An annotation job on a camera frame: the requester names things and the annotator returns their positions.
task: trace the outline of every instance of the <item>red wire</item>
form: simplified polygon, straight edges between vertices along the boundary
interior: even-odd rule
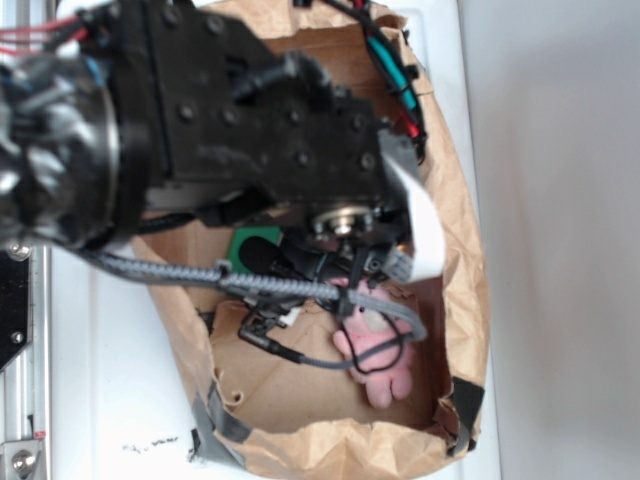
[[[14,50],[12,48],[0,47],[0,53],[4,53],[6,55],[25,55],[27,53],[36,53],[33,50]]]
[[[420,135],[420,129],[418,126],[411,121],[407,112],[404,110],[400,110],[400,114],[402,115],[402,119],[404,120],[405,126],[407,127],[407,133],[411,138],[415,138]]]
[[[88,36],[89,36],[89,31],[86,28],[83,28],[82,30],[78,30],[76,33],[74,33],[73,36],[71,38],[69,38],[69,40],[67,40],[67,41],[68,42],[73,42],[73,41],[81,42],[83,40],[86,40]]]
[[[77,15],[72,15],[71,17],[61,18],[60,20],[51,20],[49,22],[43,23],[42,25],[36,25],[34,27],[19,27],[19,28],[2,28],[0,29],[0,35],[4,35],[7,33],[36,33],[36,32],[48,32],[51,30],[56,30],[58,28],[69,25],[70,23],[75,22],[78,19]]]

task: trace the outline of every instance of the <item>black metal bracket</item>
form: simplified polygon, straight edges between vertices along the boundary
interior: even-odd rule
[[[0,251],[0,371],[29,341],[29,262]]]

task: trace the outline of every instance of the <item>black tape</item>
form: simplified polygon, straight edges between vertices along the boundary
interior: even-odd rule
[[[476,423],[482,399],[484,398],[484,388],[475,385],[461,378],[453,378],[453,394],[451,399],[460,418],[460,433],[458,442],[449,450],[449,456],[453,457],[464,450],[473,450],[476,442],[471,438],[473,425]]]
[[[232,442],[243,443],[251,434],[251,427],[224,409],[215,383],[209,392],[209,411],[212,415],[213,427],[220,435]]]
[[[196,395],[191,410],[196,421],[196,429],[191,432],[193,436],[193,455],[190,458],[193,459],[198,456],[199,458],[229,466],[240,464],[244,467],[244,458],[238,452],[232,451],[213,434],[213,422],[200,395]]]

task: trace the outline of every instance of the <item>gray braided cable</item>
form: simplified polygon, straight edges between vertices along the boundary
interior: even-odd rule
[[[340,289],[330,284],[246,273],[225,274],[226,272],[222,268],[199,268],[144,262],[101,252],[81,251],[79,253],[97,267],[138,282],[188,284],[213,287],[223,291],[240,289],[256,293],[318,298],[329,301],[336,301],[340,298]],[[356,290],[349,290],[348,298],[354,305],[376,310],[391,318],[405,320],[411,325],[415,341],[427,337],[427,329],[418,314],[402,304],[374,298]]]

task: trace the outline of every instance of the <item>white surface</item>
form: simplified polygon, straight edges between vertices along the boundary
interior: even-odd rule
[[[640,471],[640,2],[462,0],[505,480]]]
[[[412,44],[427,55],[434,86],[443,92],[436,95],[475,191],[455,0],[389,3],[406,7]],[[53,285],[54,480],[254,478],[220,463],[187,462],[190,406],[144,287],[59,251]],[[429,478],[500,479],[491,371],[483,430],[476,452]],[[166,439],[172,441],[154,445]]]

